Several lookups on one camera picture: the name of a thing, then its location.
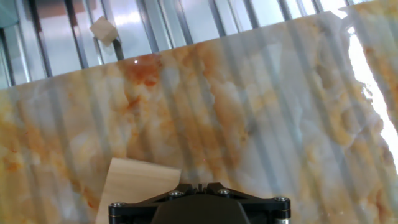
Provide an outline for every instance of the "beige cube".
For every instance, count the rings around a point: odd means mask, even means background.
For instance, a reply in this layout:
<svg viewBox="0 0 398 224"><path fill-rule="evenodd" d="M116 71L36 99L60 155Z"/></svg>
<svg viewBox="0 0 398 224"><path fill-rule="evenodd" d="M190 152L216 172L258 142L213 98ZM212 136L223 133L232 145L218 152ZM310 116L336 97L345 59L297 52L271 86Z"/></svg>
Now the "beige cube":
<svg viewBox="0 0 398 224"><path fill-rule="evenodd" d="M116 28L103 16L90 27L90 30L105 46L112 44L112 41L118 37Z"/></svg>

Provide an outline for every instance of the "light wood piece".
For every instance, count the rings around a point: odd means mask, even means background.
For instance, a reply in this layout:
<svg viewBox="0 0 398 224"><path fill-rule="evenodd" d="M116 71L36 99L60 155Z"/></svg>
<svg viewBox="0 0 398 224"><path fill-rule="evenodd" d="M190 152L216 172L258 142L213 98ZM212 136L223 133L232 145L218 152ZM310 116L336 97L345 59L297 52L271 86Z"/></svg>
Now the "light wood piece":
<svg viewBox="0 0 398 224"><path fill-rule="evenodd" d="M96 224L108 224L108 205L137 203L174 189L181 170L132 159L113 158L99 205Z"/></svg>

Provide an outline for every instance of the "screw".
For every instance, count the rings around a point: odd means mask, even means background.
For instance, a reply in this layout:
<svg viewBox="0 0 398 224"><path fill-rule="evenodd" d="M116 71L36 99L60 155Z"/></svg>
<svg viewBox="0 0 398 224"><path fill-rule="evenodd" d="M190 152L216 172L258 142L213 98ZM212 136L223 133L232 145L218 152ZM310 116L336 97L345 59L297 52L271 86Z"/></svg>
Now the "screw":
<svg viewBox="0 0 398 224"><path fill-rule="evenodd" d="M229 191L228 189L219 189L217 191L217 193L219 193L219 194L229 194L229 193L231 193L231 191Z"/></svg>
<svg viewBox="0 0 398 224"><path fill-rule="evenodd" d="M180 197L180 196L183 196L184 193L179 190L172 190L169 192L169 195L172 197Z"/></svg>
<svg viewBox="0 0 398 224"><path fill-rule="evenodd" d="M126 204L125 202L114 202L114 203L111 203L110 206L112 206L112 207L122 207L125 204Z"/></svg>
<svg viewBox="0 0 398 224"><path fill-rule="evenodd" d="M275 201L277 202L285 202L288 200L287 197L282 197L282 196L278 196L278 197L274 197Z"/></svg>

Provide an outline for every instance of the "metal rail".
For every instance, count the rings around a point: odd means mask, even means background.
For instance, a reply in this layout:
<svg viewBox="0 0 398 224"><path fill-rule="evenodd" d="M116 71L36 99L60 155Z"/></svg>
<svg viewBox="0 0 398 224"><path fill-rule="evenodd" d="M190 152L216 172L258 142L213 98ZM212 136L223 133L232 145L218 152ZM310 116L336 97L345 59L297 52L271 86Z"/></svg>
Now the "metal rail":
<svg viewBox="0 0 398 224"><path fill-rule="evenodd" d="M16 0L20 22L0 29L0 88L172 49L366 0ZM101 16L118 29L93 37Z"/></svg>

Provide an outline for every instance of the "marble slab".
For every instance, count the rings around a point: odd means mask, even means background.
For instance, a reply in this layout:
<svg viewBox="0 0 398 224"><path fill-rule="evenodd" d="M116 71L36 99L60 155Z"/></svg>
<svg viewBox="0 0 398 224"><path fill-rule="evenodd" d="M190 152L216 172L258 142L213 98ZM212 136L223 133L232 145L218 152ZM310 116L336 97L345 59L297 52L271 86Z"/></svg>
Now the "marble slab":
<svg viewBox="0 0 398 224"><path fill-rule="evenodd" d="M112 157L398 223L397 44L374 1L2 90L0 223L93 223Z"/></svg>

